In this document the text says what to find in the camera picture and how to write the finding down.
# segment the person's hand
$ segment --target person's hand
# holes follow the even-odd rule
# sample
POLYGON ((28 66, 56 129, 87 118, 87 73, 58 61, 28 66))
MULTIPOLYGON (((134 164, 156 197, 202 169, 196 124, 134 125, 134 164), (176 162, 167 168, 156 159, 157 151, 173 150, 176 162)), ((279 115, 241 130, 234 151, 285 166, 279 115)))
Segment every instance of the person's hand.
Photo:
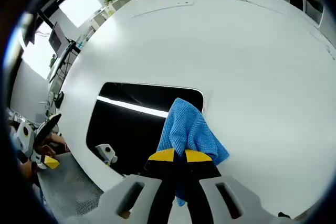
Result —
POLYGON ((41 155, 46 155, 52 158, 55 158, 56 156, 56 152, 49 145, 37 146, 36 150, 38 154, 41 155))
POLYGON ((69 148, 68 148, 68 146, 67 146, 67 143, 65 142, 65 140, 64 140, 64 138, 63 138, 62 136, 59 136, 59 135, 53 133, 53 134, 51 135, 51 140, 52 140, 54 143, 64 145, 65 151, 66 151, 66 152, 69 151, 69 148))
POLYGON ((34 176, 37 173, 37 166, 35 163, 35 166, 33 166, 33 163, 30 159, 27 160, 27 162, 25 162, 24 164, 21 164, 19 166, 20 171, 22 173, 22 175, 29 180, 31 183, 33 183, 34 180, 34 176))

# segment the computer monitor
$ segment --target computer monitor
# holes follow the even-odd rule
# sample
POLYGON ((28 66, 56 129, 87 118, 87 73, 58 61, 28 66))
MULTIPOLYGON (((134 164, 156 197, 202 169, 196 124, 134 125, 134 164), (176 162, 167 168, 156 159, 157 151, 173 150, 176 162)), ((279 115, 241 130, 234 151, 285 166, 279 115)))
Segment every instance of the computer monitor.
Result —
POLYGON ((62 52, 66 49, 69 44, 68 39, 65 37, 60 26, 55 23, 54 28, 51 31, 49 37, 49 43, 53 50, 55 51, 57 57, 60 57, 62 52))

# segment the desk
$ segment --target desk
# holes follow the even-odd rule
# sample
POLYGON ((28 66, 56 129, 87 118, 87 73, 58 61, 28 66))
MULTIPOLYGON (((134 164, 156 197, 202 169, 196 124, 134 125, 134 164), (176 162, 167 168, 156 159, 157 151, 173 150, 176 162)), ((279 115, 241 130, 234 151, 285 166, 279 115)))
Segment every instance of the desk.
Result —
POLYGON ((103 84, 198 89, 205 120, 230 153, 220 172, 255 192, 270 213, 295 217, 321 197, 334 173, 331 54, 335 48, 313 21, 283 0, 133 0, 74 62, 59 127, 77 162, 106 191, 122 178, 86 146, 103 84))
POLYGON ((117 11, 129 1, 131 0, 115 0, 110 5, 114 8, 115 11, 117 11))

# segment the rectangular hole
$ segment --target rectangular hole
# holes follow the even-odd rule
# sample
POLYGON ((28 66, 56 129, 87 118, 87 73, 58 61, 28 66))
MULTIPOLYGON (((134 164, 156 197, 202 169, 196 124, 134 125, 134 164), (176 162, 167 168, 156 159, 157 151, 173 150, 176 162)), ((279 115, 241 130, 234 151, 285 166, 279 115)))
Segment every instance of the rectangular hole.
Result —
POLYGON ((138 196, 140 195, 142 189, 144 187, 144 183, 136 182, 130 190, 125 195, 123 201, 121 202, 117 214, 124 219, 128 219, 131 215, 131 209, 133 208, 138 196))
POLYGON ((239 210, 234 200, 232 199, 225 184, 224 183, 216 184, 216 187, 225 201, 225 204, 230 212, 231 218, 238 219, 240 216, 242 216, 241 211, 239 210))

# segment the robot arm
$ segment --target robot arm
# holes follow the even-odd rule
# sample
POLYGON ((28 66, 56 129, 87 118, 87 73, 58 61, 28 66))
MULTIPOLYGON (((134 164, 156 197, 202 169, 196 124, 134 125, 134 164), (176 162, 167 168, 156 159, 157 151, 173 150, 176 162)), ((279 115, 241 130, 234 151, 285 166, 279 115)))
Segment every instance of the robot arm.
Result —
POLYGON ((185 200, 192 223, 294 224, 264 210, 259 197, 229 176, 222 176, 211 158, 186 150, 183 166, 174 149, 149 157, 139 175, 130 175, 101 195, 98 207, 66 224, 167 223, 175 198, 177 174, 185 177, 185 200))
POLYGON ((35 148, 42 144, 42 141, 49 135, 58 123, 61 114, 50 117, 46 122, 34 131, 27 123, 21 123, 14 137, 14 145, 26 157, 35 162, 40 169, 47 167, 55 169, 59 163, 56 159, 47 155, 39 154, 35 148))

